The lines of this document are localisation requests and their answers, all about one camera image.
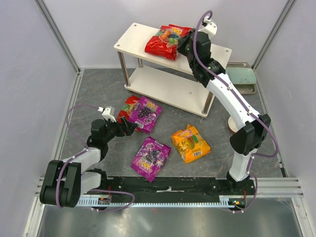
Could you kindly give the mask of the red fruit candy bag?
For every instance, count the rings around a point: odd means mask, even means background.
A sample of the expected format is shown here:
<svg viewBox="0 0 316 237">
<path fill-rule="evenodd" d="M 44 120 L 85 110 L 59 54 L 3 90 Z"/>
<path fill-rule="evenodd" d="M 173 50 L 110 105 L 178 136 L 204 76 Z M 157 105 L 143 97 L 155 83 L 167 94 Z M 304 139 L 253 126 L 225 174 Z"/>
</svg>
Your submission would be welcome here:
<svg viewBox="0 0 316 237">
<path fill-rule="evenodd" d="M 129 120 L 130 114 L 133 110 L 133 107 L 138 103 L 140 100 L 139 97 L 132 95 L 128 97 L 124 103 L 123 108 L 120 110 L 117 121 L 119 123 L 122 123 L 122 118 L 125 118 L 126 120 Z"/>
<path fill-rule="evenodd" d="M 160 30 L 152 36 L 145 46 L 145 52 L 151 55 L 176 60 L 177 46 L 180 39 L 184 38 L 191 30 L 190 27 L 182 27 L 169 24 L 163 25 Z"/>
</svg>

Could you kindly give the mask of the orange mango candy bag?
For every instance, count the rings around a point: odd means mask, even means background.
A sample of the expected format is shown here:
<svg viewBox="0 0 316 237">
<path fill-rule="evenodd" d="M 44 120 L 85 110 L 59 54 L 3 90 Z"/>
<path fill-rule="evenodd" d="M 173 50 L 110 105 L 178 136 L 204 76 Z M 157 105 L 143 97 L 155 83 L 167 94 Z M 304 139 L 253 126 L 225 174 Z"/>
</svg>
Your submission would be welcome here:
<svg viewBox="0 0 316 237">
<path fill-rule="evenodd" d="M 199 131 L 190 124 L 171 136 L 172 143 L 185 164 L 191 163 L 211 152 L 211 147 Z"/>
</svg>

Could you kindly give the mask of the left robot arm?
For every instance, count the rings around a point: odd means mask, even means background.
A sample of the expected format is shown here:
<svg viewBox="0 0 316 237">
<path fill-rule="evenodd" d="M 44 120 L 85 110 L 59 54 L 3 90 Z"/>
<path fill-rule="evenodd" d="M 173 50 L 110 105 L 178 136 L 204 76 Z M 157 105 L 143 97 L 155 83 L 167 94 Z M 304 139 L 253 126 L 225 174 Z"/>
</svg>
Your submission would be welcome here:
<svg viewBox="0 0 316 237">
<path fill-rule="evenodd" d="M 81 195 L 108 190 L 106 172 L 91 169 L 91 166 L 105 158 L 112 139 L 130 136 L 136 128 L 137 124 L 126 118 L 121 118 L 121 122 L 94 120 L 86 148 L 68 159 L 49 162 L 39 194 L 40 202 L 57 207 L 75 207 Z"/>
</svg>

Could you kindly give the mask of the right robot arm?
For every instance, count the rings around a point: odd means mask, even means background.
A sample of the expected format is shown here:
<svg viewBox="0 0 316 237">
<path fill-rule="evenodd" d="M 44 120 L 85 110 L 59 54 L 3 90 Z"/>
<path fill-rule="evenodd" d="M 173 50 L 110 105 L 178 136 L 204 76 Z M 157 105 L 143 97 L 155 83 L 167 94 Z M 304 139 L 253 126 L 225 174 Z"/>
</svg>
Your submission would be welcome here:
<svg viewBox="0 0 316 237">
<path fill-rule="evenodd" d="M 177 51 L 187 58 L 194 78 L 217 97 L 235 122 L 237 132 L 230 137 L 234 157 L 227 173 L 227 186 L 235 193 L 249 185 L 250 161 L 265 140 L 271 119 L 247 103 L 223 66 L 211 58 L 210 48 L 208 34 L 192 29 L 179 40 Z"/>
</svg>

